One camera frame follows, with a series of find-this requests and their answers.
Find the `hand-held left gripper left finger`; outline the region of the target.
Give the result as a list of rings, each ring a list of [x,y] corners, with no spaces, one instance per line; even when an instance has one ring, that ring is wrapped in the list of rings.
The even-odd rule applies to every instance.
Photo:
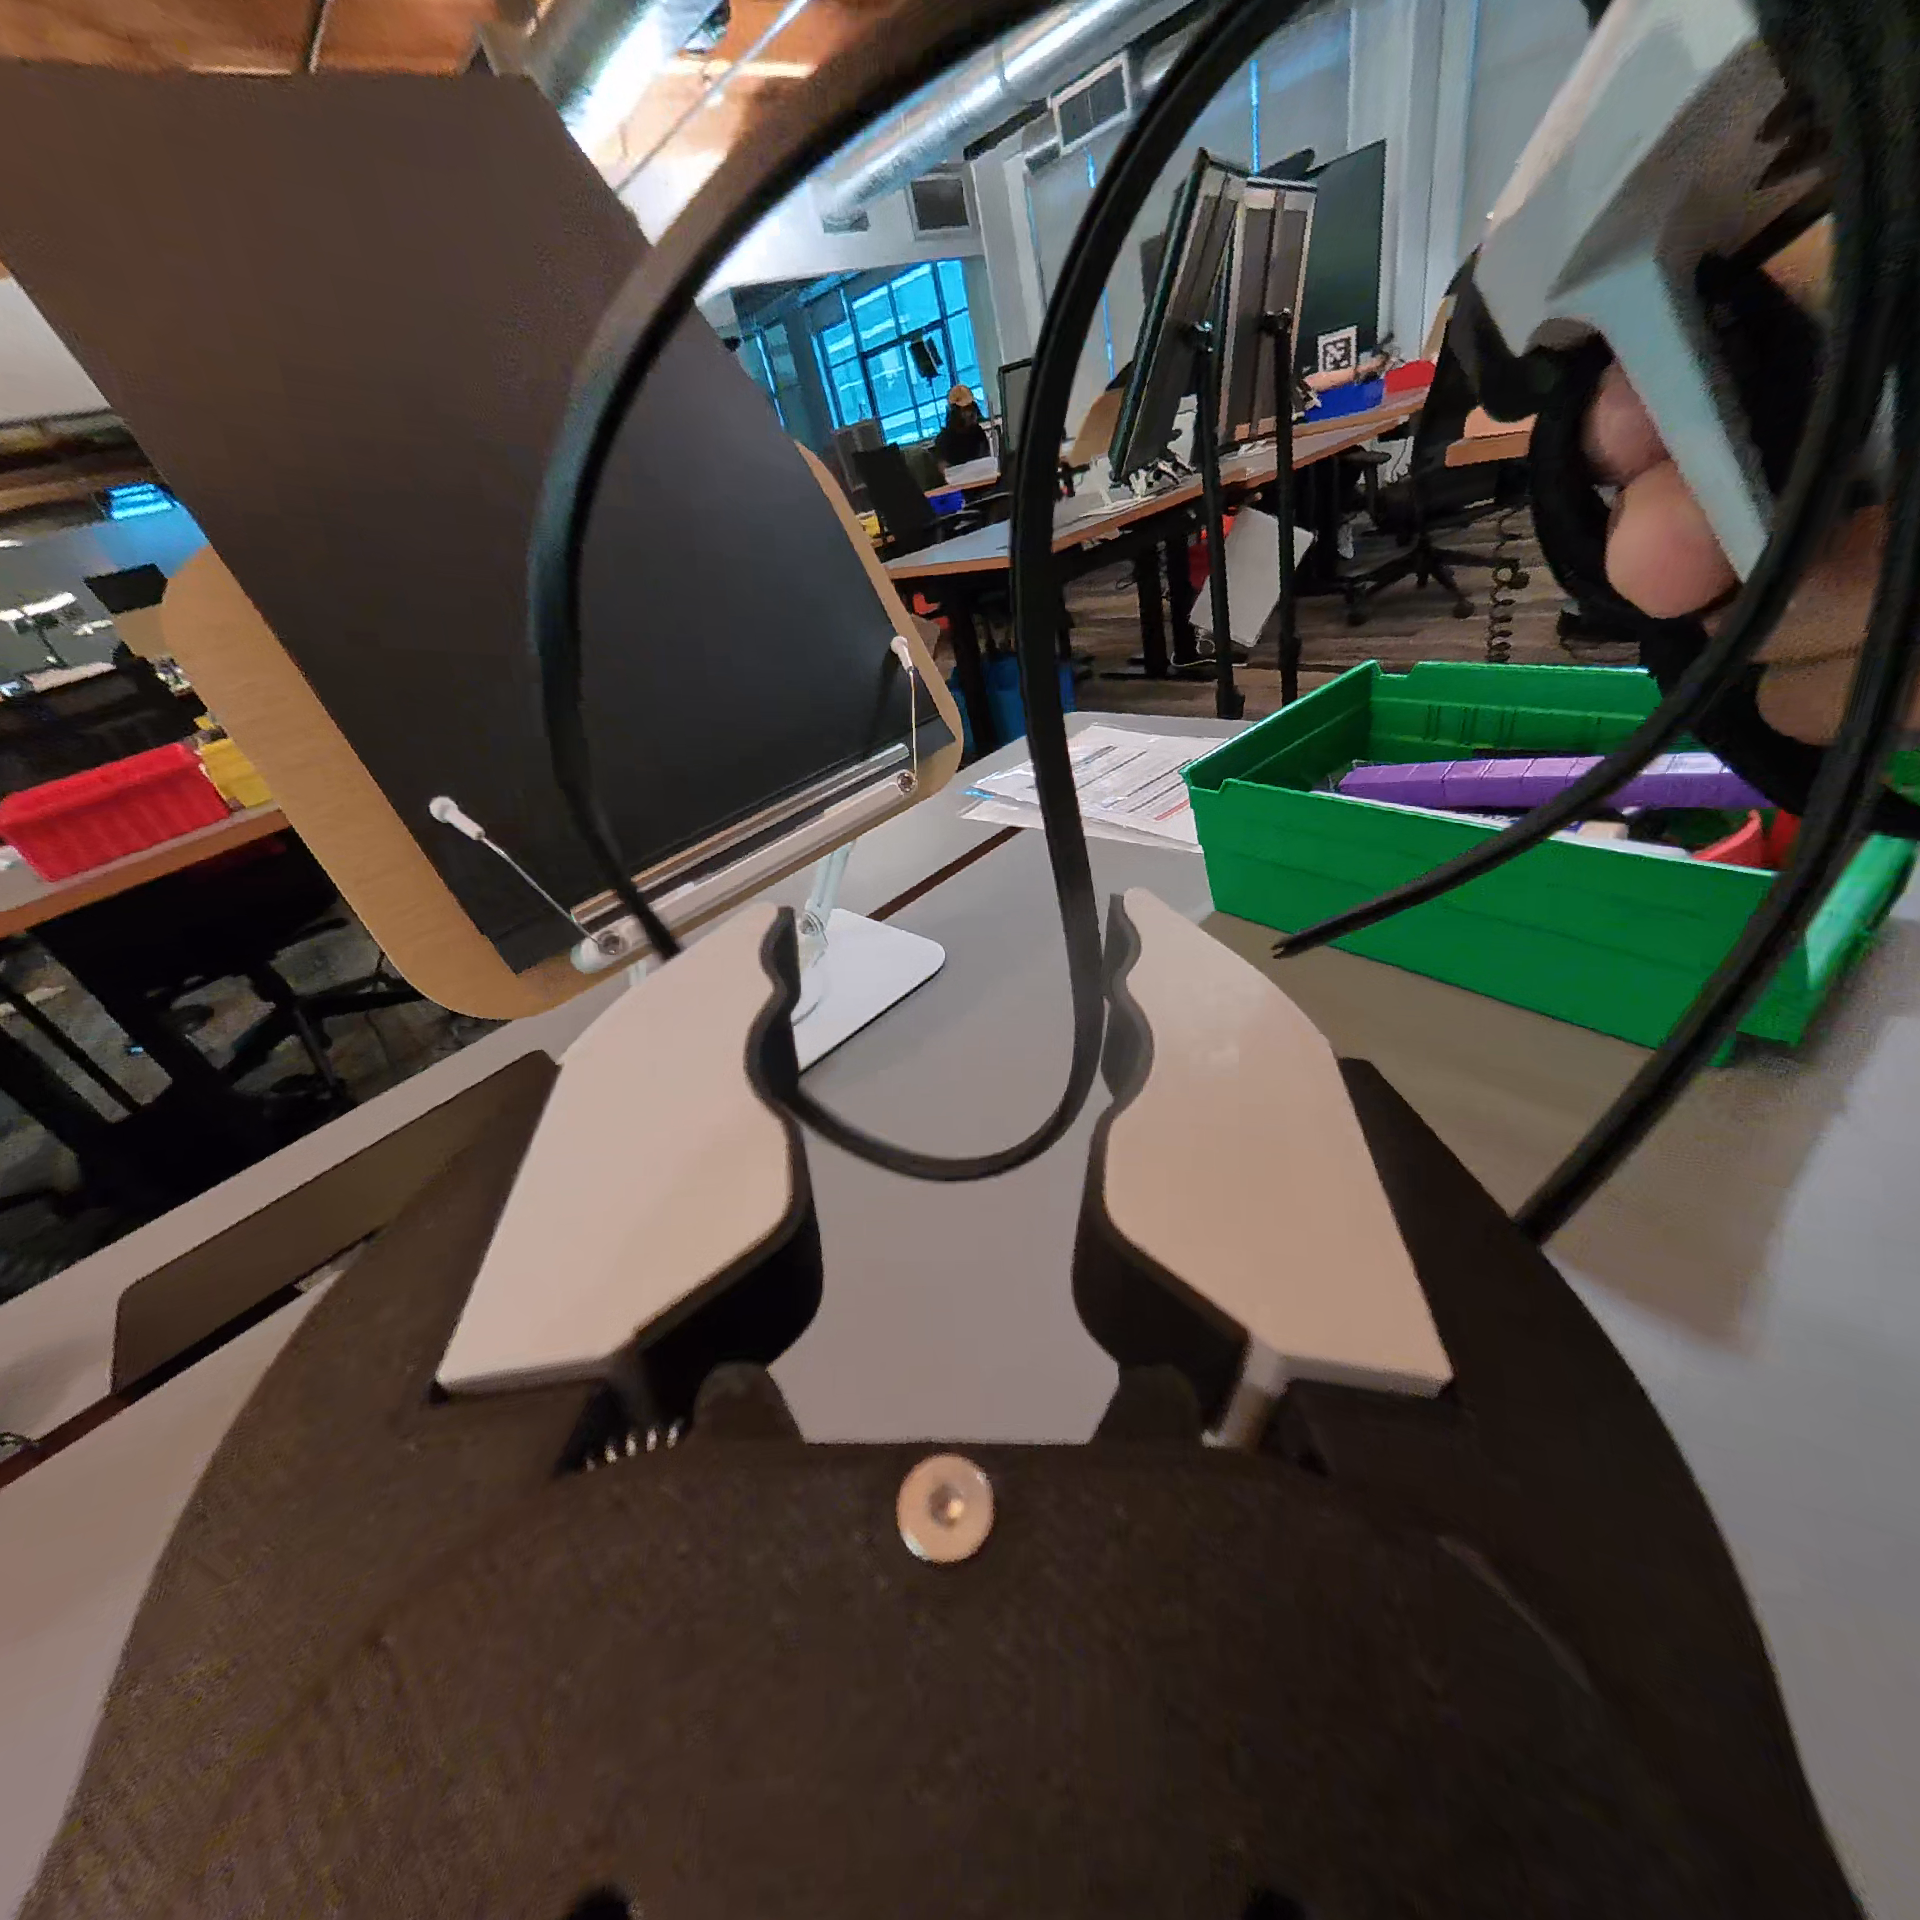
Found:
[[[566,1047],[439,1387],[605,1383],[689,1405],[710,1370],[800,1341],[824,1262],[788,1110],[798,994],[793,912],[750,906]]]

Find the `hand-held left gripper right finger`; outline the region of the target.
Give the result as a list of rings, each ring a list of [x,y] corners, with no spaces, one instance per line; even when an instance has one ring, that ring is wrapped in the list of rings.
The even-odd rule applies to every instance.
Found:
[[[1088,1144],[1072,1302],[1124,1383],[1177,1383],[1248,1450],[1292,1386],[1434,1400],[1456,1367],[1338,1058],[1230,947],[1110,900],[1110,1098]]]

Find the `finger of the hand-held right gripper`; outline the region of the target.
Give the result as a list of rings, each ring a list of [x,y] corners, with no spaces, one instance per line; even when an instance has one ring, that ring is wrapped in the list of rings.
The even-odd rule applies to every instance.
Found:
[[[1700,282],[1820,213],[1816,109],[1756,5],[1610,5],[1485,219],[1476,296],[1512,354],[1712,356]]]

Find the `grey desk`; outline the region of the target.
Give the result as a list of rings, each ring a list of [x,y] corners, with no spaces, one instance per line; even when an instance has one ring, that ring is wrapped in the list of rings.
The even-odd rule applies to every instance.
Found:
[[[806,1074],[879,1135],[968,1155],[1054,1104],[1065,963],[1034,831],[989,847],[940,795],[855,845],[842,900],[943,971]],[[621,978],[501,1026],[2,1312],[5,1428],[79,1437],[2,1500],[2,1899],[16,1916],[79,1776],[159,1549],[294,1299],[130,1408],[124,1293],[511,1058],[562,1048]],[[1112,1365],[1066,1282],[1090,1119],[996,1184],[896,1184],[808,1147],[817,1318],[776,1367],[821,1440],[1080,1443]],[[1808,1045],[1704,1074],[1549,1247],[1712,1501],[1842,1863],[1916,1916],[1916,894]]]

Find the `person's right hand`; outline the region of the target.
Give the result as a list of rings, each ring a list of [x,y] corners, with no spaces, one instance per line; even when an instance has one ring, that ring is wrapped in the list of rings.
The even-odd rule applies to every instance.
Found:
[[[1582,447],[1616,490],[1605,536],[1605,579],[1648,616],[1700,616],[1717,632],[1741,574],[1728,560],[1632,368],[1616,351],[1582,424]],[[1823,534],[1760,650],[1760,719],[1829,750],[1864,646],[1887,546],[1887,487],[1864,487]]]

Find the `black office chair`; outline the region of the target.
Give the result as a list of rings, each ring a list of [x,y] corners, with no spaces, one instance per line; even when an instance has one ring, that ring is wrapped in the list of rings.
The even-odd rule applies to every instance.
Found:
[[[1460,584],[1458,572],[1492,570],[1495,562],[1481,554],[1450,549],[1444,539],[1522,504],[1526,504],[1522,464],[1448,467],[1439,445],[1414,447],[1401,479],[1369,487],[1367,509],[1353,534],[1353,554],[1337,579],[1348,629],[1364,627],[1378,595],[1401,583],[1437,584],[1453,616],[1472,616],[1474,600]]]

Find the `black monitor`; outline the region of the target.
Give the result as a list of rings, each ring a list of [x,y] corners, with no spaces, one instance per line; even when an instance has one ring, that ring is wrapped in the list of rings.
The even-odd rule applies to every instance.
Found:
[[[1348,330],[1353,332],[1348,365],[1378,347],[1384,157],[1386,141],[1375,140],[1311,166],[1305,176],[1313,187],[1313,215],[1298,318],[1302,372],[1316,372],[1322,365],[1322,339]]]
[[[1126,487],[1162,467],[1185,399],[1213,403],[1220,451],[1278,436],[1294,411],[1286,354],[1305,315],[1313,213],[1313,181],[1249,176],[1194,152],[1160,236],[1121,386],[1112,483]]]

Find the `green plastic bin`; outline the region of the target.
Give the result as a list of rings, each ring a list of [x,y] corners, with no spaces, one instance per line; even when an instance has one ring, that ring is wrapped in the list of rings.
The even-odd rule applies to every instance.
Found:
[[[1464,815],[1337,795],[1358,764],[1594,758],[1660,703],[1610,666],[1359,662],[1185,770],[1213,906],[1316,925],[1478,847]],[[1557,837],[1337,942],[1446,984],[1656,1047],[1765,903],[1772,870]]]

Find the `purple box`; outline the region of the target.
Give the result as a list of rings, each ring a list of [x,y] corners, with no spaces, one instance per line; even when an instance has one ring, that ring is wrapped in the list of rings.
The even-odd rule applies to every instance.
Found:
[[[1332,790],[1343,800],[1382,804],[1522,813],[1565,790],[1599,766],[1592,757],[1500,757],[1381,760],[1348,770]],[[1772,810],[1750,782],[1712,752],[1669,752],[1649,758],[1589,810],[1633,813],[1646,810]]]

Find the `printed paper sheet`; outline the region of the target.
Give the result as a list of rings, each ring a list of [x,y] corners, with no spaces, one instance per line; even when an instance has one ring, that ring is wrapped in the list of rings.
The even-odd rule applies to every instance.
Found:
[[[1189,770],[1213,750],[1205,735],[1090,725],[1069,735],[1072,790],[1088,839],[1198,853]],[[966,784],[965,815],[977,824],[1042,828],[1039,784],[1028,757]]]

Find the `red plastic bin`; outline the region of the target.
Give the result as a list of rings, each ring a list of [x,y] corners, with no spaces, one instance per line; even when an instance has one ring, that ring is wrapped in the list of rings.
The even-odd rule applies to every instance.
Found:
[[[39,879],[71,879],[228,820],[200,752],[176,740],[2,800],[2,842]]]

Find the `black and wood book stand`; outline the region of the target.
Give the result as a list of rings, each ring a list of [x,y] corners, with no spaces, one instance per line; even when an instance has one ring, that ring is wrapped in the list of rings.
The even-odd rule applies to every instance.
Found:
[[[161,635],[399,975],[535,1018],[616,927],[544,738],[527,557],[646,253],[527,77],[7,60],[5,267],[205,546]],[[689,314],[580,574],[592,779],[679,936],[936,792],[961,719],[839,487]]]

